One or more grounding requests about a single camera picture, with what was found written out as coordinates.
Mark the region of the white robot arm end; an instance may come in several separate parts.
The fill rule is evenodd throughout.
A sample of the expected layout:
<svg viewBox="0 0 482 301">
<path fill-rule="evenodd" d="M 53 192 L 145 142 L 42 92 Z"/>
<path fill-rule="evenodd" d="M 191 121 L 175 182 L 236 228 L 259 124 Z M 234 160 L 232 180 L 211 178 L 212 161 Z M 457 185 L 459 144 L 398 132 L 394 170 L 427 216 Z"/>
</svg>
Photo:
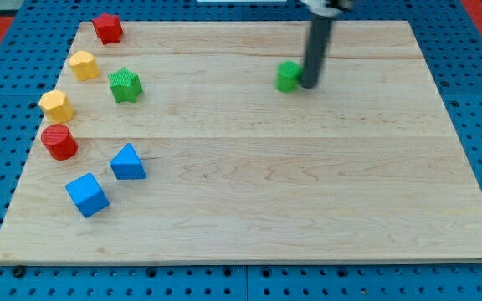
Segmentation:
<svg viewBox="0 0 482 301">
<path fill-rule="evenodd" d="M 315 15 L 333 18 L 340 13 L 351 11 L 356 0 L 300 0 Z"/>
</svg>

